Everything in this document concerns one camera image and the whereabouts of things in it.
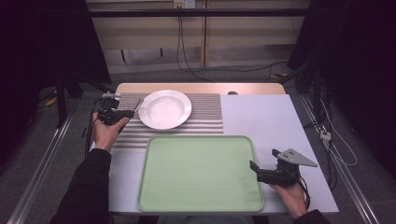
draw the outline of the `tabletop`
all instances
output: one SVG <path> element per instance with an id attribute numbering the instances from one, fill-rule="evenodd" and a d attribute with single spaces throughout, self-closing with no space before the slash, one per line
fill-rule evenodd
<path id="1" fill-rule="evenodd" d="M 175 90 L 183 93 L 219 93 L 223 119 L 223 134 L 239 134 L 251 139 L 257 163 L 263 169 L 275 170 L 276 158 L 272 148 L 280 151 L 293 148 L 310 160 L 318 160 L 310 146 L 290 97 L 279 84 L 267 83 L 123 83 L 117 93 L 151 93 Z M 236 91 L 238 95 L 229 95 Z M 137 206 L 140 177 L 145 160 L 144 150 L 112 151 L 110 170 L 109 210 L 113 213 L 142 214 Z M 317 168 L 300 167 L 309 187 L 312 209 L 323 213 L 338 212 L 326 179 Z M 258 213 L 238 215 L 274 215 L 286 213 L 276 192 L 261 183 L 265 198 L 264 208 Z"/>

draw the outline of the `white plate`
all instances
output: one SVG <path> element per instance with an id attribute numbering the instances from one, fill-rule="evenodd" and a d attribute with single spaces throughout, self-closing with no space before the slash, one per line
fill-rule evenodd
<path id="1" fill-rule="evenodd" d="M 191 101 L 179 91 L 155 91 L 139 108 L 139 117 L 153 129 L 172 129 L 191 114 Z"/>

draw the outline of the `striped cloth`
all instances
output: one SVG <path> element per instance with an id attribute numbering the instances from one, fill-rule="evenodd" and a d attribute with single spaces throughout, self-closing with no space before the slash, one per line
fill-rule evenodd
<path id="1" fill-rule="evenodd" d="M 123 93 L 120 96 L 119 109 L 134 109 L 138 100 L 144 99 L 146 96 L 148 95 Z M 144 151 L 150 137 L 159 134 L 222 134 L 223 123 L 219 94 L 186 94 L 186 96 L 191 101 L 191 114 L 184 123 L 169 130 L 155 130 L 146 126 L 136 113 L 120 133 L 112 150 Z"/>

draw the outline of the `light green plastic tray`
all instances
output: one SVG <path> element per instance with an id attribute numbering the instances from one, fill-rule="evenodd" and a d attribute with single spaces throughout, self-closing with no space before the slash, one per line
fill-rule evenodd
<path id="1" fill-rule="evenodd" d="M 148 141 L 138 206 L 145 212 L 259 211 L 262 190 L 245 136 L 154 136 Z"/>

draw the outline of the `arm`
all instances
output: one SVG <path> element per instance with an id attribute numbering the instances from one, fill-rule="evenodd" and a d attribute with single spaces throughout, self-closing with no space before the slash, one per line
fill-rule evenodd
<path id="1" fill-rule="evenodd" d="M 294 184 L 289 188 L 282 188 L 278 185 L 271 185 L 271 187 L 276 190 L 283 204 L 288 209 L 294 220 L 293 224 L 330 224 L 319 210 L 307 212 L 304 192 L 298 184 Z"/>
<path id="2" fill-rule="evenodd" d="M 113 126 L 100 121 L 93 124 L 93 149 L 75 171 L 70 186 L 50 223 L 108 223 L 108 172 L 110 151 L 119 129 L 128 122 L 122 119 Z"/>

